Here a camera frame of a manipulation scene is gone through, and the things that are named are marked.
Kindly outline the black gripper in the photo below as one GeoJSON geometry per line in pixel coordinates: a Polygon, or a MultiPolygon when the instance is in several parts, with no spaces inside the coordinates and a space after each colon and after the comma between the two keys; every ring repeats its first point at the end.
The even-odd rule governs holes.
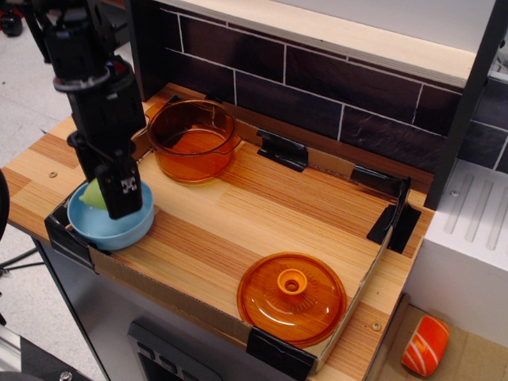
{"type": "Polygon", "coordinates": [[[110,218],[136,213],[143,196],[132,136],[145,127],[145,117],[132,66],[107,61],[90,70],[57,66],[54,71],[53,85],[67,95],[77,128],[67,142],[84,175],[98,180],[110,218]]]}

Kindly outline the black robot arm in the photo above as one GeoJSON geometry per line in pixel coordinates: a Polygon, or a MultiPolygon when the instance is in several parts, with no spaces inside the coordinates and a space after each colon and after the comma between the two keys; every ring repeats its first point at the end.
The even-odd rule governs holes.
{"type": "Polygon", "coordinates": [[[142,207],[133,135],[145,126],[132,65],[117,55],[116,30],[99,1],[23,1],[19,5],[53,86],[67,95],[77,128],[68,139],[88,182],[119,219],[142,207]]]}

